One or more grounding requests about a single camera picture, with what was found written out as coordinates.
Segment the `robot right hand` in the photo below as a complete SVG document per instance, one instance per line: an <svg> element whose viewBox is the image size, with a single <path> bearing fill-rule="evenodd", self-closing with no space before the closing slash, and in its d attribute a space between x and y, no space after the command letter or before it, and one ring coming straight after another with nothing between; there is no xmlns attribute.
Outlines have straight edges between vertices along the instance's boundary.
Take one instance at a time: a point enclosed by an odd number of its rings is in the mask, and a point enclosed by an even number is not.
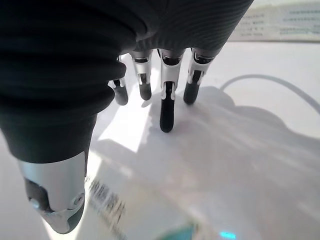
<svg viewBox="0 0 320 240"><path fill-rule="evenodd" d="M121 79L119 57L214 58L250 0L3 0L0 129L33 208L59 234L79 223L93 129Z"/></svg>

